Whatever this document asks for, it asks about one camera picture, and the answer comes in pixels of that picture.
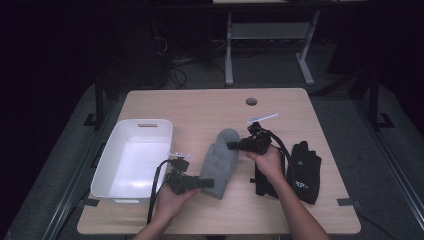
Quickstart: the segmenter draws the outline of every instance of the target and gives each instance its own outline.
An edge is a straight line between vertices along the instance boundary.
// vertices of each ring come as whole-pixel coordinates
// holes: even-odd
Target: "tray handle cutout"
[[[116,203],[140,203],[137,199],[114,199]]]
[[[158,127],[155,123],[139,123],[138,127]]]

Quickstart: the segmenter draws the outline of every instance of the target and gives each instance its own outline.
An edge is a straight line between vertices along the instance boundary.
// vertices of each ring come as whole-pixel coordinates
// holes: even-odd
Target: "white plastic tray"
[[[156,168],[168,159],[172,132],[172,123],[165,119],[128,119],[117,123],[94,174],[92,194],[117,203],[148,200]],[[165,172],[166,165],[161,169],[158,186]]]

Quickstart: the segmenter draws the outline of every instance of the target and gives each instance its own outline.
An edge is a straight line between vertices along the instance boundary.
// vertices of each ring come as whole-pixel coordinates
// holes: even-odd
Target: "black fingerless glove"
[[[321,158],[315,151],[309,151],[308,143],[302,141],[293,146],[291,162],[287,168],[287,182],[297,197],[309,204],[315,204],[320,185]]]

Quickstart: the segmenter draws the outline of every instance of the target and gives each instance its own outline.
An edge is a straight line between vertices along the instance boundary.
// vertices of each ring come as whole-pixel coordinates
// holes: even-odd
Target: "black cable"
[[[171,81],[177,85],[177,89],[181,89],[181,88],[187,88],[185,86],[185,84],[187,83],[187,74],[178,68],[170,68],[170,71],[172,71],[172,73],[170,72],[169,78],[171,79]],[[182,82],[180,82],[180,80],[178,79],[178,75],[177,72],[181,73],[183,75],[183,80]]]
[[[378,225],[376,222],[372,221],[371,219],[365,217],[364,215],[356,212],[358,217],[362,218],[363,220],[367,221],[368,223],[371,223],[374,225],[374,227],[378,228],[380,231],[382,231],[384,234],[386,234],[390,239],[397,240],[395,236],[393,236],[391,233],[389,233],[386,229],[384,229],[382,226]]]
[[[212,65],[212,66],[216,67],[222,73],[223,77],[225,78],[225,71],[218,64],[211,62],[211,61],[208,61],[207,59],[203,59],[203,58],[193,58],[191,60],[187,60],[186,62],[174,64],[170,68],[171,70],[180,72],[184,76],[184,80],[183,80],[182,83],[180,82],[180,80],[178,79],[178,76],[175,73],[174,73],[174,76],[171,76],[171,75],[169,76],[171,81],[174,82],[177,85],[177,89],[186,88],[185,84],[187,83],[187,79],[188,79],[186,73],[184,71],[182,71],[181,69],[178,69],[177,67],[182,67],[184,65],[194,64],[194,63],[204,63],[204,64]]]
[[[292,188],[293,188],[293,191],[295,191],[295,179],[294,179],[294,171],[293,171],[293,164],[292,164],[292,159],[291,159],[291,156],[290,156],[290,153],[289,153],[289,151],[287,150],[287,148],[286,148],[286,146],[284,145],[284,143],[283,143],[283,141],[281,141],[281,139],[279,138],[279,137],[277,137],[277,135],[275,135],[274,133],[272,133],[271,131],[269,131],[269,130],[266,130],[268,133],[269,133],[269,135],[271,135],[271,137],[278,143],[278,145],[280,145],[280,149],[283,151],[283,153],[284,153],[284,155],[286,156],[286,158],[287,158],[287,163],[288,163],[288,166],[287,166],[287,168],[290,168],[290,171],[291,171],[291,174],[292,174],[292,179],[293,179],[293,182],[292,182]]]
[[[155,206],[155,201],[156,201],[156,188],[157,188],[157,184],[158,184],[160,170],[161,170],[162,166],[165,163],[168,163],[168,162],[170,163],[171,160],[168,159],[168,160],[163,161],[156,168],[155,177],[153,179],[152,192],[150,193],[150,204],[149,204],[149,213],[147,214],[147,224],[149,224],[152,221],[152,213],[153,213],[153,207]]]

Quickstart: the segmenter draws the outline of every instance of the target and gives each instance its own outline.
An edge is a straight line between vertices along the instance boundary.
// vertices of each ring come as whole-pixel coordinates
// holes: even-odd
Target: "table top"
[[[255,98],[249,106],[246,99]],[[216,89],[133,91],[119,120],[168,119],[174,126],[173,151],[191,155],[188,175],[199,175],[204,157],[222,129],[233,128],[248,137],[246,121],[277,112],[261,122],[291,151],[306,140],[322,158],[320,193],[315,205],[304,204],[328,233],[354,234],[360,223],[353,206],[339,206],[349,198],[310,99],[303,89]],[[289,229],[279,201],[255,194],[254,162],[242,154],[222,200],[201,193],[189,201],[169,234],[284,234]],[[146,225],[148,204],[85,206],[78,224],[83,234],[131,234]]]

